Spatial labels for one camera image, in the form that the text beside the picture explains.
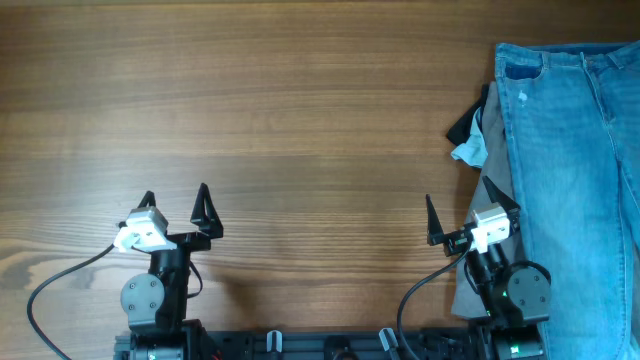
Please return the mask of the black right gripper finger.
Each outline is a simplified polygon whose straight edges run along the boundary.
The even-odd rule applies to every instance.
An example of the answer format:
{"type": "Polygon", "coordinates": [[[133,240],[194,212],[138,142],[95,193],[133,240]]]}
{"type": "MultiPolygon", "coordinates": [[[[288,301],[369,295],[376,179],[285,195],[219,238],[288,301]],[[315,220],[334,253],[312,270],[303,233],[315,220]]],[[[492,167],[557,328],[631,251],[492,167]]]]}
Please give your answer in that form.
{"type": "Polygon", "coordinates": [[[428,244],[430,246],[439,245],[444,240],[444,232],[440,223],[440,220],[437,216],[436,209],[431,200],[431,196],[427,194],[425,196],[426,199],[426,208],[428,214],[428,226],[427,226],[427,235],[428,235],[428,244]]]}
{"type": "Polygon", "coordinates": [[[483,176],[482,181],[491,202],[498,203],[504,209],[507,218],[510,221],[511,230],[519,231],[520,206],[511,197],[500,190],[488,176],[483,176]]]}

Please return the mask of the light blue denim jeans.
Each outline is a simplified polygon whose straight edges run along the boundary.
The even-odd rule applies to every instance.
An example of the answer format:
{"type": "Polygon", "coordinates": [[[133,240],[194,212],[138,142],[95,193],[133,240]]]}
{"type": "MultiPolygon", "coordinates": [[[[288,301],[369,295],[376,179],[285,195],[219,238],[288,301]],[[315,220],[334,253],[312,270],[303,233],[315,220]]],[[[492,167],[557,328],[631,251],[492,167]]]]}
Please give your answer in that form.
{"type": "Polygon", "coordinates": [[[495,80],[526,256],[552,276],[552,359],[635,359],[639,46],[501,43],[495,80]]]}

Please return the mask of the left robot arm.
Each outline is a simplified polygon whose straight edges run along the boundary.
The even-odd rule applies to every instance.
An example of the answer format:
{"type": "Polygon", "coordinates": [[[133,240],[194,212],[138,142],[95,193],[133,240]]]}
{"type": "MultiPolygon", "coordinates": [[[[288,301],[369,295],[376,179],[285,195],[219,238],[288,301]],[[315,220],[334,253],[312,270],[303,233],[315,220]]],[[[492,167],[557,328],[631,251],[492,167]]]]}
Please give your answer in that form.
{"type": "Polygon", "coordinates": [[[193,232],[168,232],[168,221],[149,191],[120,224],[113,242],[121,252],[135,250],[150,256],[147,272],[136,275],[121,290],[120,303],[130,335],[116,339],[115,360],[213,360],[223,357],[199,320],[186,318],[187,302],[195,295],[189,278],[198,275],[191,254],[209,251],[224,227],[209,188],[201,184],[192,209],[193,232]]]}

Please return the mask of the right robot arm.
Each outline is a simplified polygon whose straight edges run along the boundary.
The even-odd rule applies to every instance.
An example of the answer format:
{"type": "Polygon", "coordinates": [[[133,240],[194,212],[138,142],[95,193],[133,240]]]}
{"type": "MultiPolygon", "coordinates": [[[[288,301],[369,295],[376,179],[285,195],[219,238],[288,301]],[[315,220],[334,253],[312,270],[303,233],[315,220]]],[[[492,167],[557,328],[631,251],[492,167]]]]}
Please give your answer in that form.
{"type": "Polygon", "coordinates": [[[479,359],[545,359],[538,325],[549,319],[551,274],[538,263],[507,257],[503,243],[520,232],[520,206],[489,177],[482,181],[490,204],[453,232],[443,230],[426,198],[428,243],[441,245],[448,257],[464,257],[463,273],[486,312],[472,322],[479,359]]]}

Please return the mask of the grey folded trousers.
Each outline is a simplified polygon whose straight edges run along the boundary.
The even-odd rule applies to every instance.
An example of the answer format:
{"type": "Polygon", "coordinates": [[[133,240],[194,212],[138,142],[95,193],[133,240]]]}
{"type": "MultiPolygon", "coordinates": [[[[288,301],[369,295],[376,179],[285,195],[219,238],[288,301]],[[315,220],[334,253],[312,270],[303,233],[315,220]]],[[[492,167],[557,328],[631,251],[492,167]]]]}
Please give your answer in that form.
{"type": "MultiPolygon", "coordinates": [[[[480,129],[488,152],[488,157],[480,171],[480,177],[488,176],[501,191],[513,198],[512,176],[504,122],[495,82],[491,82],[488,88],[487,100],[482,109],[480,129]]],[[[473,210],[480,210],[490,204],[488,193],[481,178],[471,200],[465,223],[472,220],[471,212],[473,210]]],[[[451,313],[465,320],[485,317],[486,310],[482,300],[472,290],[472,286],[466,279],[466,274],[471,274],[470,268],[465,267],[465,261],[462,261],[456,268],[456,290],[451,313]]]]}

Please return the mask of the light blue cloth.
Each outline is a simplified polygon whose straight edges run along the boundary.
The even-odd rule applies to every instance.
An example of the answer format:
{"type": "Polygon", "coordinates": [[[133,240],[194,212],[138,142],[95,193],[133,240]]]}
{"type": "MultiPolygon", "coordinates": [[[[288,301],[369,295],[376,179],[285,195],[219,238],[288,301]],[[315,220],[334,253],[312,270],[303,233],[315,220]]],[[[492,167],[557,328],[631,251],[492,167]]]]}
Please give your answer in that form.
{"type": "Polygon", "coordinates": [[[482,109],[479,108],[473,114],[469,138],[451,152],[451,157],[454,160],[463,161],[474,168],[482,168],[488,157],[485,139],[480,127],[481,117],[482,109]]]}

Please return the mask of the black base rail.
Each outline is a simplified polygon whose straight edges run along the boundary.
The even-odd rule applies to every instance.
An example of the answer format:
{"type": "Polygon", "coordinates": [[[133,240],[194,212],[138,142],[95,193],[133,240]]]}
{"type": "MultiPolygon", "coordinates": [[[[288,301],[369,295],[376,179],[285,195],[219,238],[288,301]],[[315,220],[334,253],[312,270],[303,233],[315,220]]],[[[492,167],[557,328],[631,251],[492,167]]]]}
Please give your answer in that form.
{"type": "Polygon", "coordinates": [[[462,328],[423,329],[405,334],[391,328],[365,332],[272,333],[211,331],[211,359],[477,359],[475,340],[462,328]]]}

